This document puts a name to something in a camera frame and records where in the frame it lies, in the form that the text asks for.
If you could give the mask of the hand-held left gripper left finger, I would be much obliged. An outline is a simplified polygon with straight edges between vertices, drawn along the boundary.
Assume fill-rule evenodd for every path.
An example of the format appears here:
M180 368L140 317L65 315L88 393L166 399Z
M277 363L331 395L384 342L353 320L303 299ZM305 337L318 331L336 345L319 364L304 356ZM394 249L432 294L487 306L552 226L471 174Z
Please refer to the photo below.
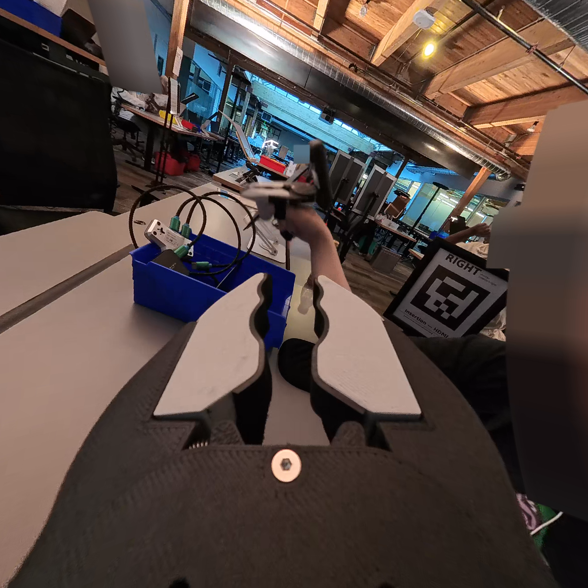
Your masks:
M272 399L265 345L272 285L271 275L257 273L190 325L154 418L192 420L207 433L232 420L245 444L263 443Z

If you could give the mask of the person's right hand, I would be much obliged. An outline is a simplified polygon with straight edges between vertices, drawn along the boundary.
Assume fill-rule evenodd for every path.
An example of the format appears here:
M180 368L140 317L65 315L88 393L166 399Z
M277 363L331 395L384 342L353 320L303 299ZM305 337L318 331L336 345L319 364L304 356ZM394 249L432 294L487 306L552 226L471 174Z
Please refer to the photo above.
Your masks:
M306 243L311 254L330 254L334 251L332 235L322 218L312 208L288 207L285 219L278 220L278 227Z

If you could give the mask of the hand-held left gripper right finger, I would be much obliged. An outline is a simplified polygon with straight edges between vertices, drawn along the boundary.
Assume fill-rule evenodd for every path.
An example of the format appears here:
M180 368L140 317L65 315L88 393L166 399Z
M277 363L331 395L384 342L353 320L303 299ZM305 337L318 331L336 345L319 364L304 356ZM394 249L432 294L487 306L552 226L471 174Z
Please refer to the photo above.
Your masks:
M422 409L382 317L326 276L313 289L311 405L327 438L344 422L372 437L382 422L417 422Z

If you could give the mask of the black square adapter hub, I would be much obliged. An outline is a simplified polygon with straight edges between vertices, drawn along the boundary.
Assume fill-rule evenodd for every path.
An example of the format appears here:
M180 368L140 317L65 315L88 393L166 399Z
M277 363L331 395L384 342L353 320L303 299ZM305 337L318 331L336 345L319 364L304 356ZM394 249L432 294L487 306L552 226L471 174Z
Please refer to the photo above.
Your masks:
M160 254L154 257L152 263L159 265L163 268L167 268L174 272L177 272L184 276L189 276L190 272L186 264L180 259L180 257L172 250L166 249Z

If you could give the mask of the person's printed black shirt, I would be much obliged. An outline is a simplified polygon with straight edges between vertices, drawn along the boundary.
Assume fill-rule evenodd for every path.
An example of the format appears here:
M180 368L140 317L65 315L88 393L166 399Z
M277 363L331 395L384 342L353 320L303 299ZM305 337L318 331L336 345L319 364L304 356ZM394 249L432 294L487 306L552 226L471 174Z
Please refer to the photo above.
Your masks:
M489 432L515 489L527 530L535 544L543 547L548 524L561 514L526 496L511 422L506 343L482 334L410 339L458 389Z

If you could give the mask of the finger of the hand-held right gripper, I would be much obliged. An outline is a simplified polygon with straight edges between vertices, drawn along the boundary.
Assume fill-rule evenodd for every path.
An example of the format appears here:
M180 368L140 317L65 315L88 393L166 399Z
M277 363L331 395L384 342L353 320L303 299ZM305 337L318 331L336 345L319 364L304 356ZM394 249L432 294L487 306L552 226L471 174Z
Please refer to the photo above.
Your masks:
M278 181L268 180L267 178L257 177L258 181L250 182L247 184L248 192L296 192L297 188L294 186L294 182L290 179Z
M251 201L295 200L295 194L285 188L247 188L241 191L241 197Z

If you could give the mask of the white tablet stand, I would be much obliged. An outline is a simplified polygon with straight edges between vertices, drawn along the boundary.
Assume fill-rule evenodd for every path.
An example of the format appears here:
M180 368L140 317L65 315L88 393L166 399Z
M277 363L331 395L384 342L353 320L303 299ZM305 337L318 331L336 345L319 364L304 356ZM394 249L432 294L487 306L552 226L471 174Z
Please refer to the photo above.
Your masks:
M251 234L246 242L245 250L251 247L253 254L285 265L287 258L286 242L279 231L277 221L275 219L258 219L254 225L256 227L255 239Z

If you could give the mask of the black office chair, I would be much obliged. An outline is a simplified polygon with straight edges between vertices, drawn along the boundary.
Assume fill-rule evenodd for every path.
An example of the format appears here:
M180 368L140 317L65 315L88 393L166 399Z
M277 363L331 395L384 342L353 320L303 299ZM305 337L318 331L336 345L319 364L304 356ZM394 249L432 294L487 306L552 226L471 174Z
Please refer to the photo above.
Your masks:
M1 205L111 212L109 86L1 41Z

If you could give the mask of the silver adapter hub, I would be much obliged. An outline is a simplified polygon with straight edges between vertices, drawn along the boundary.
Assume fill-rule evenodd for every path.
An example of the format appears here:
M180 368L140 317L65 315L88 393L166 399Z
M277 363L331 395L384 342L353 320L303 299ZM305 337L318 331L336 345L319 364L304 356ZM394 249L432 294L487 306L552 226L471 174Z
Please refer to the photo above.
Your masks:
M146 225L143 235L149 242L158 246L161 251L174 251L180 246L188 245L191 241L158 219L153 219Z

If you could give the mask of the black framed tag sign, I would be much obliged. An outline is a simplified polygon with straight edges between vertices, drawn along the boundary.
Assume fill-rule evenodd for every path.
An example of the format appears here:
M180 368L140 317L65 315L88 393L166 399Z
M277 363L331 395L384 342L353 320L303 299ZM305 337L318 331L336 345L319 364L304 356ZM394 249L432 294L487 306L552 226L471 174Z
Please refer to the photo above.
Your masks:
M505 309L508 281L508 270L437 238L383 317L412 336L478 334Z

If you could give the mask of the blue storage bin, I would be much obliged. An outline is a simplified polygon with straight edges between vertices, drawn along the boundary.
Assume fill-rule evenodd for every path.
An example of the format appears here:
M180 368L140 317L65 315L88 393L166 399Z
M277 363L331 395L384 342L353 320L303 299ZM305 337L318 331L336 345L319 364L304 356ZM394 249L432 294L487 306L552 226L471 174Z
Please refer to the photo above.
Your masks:
M157 245L147 244L130 253L134 280L134 302L151 310L191 322L227 292L257 273L272 277L272 303L268 309L267 348L279 348L283 341L295 274L253 254L215 276L183 275L154 262Z

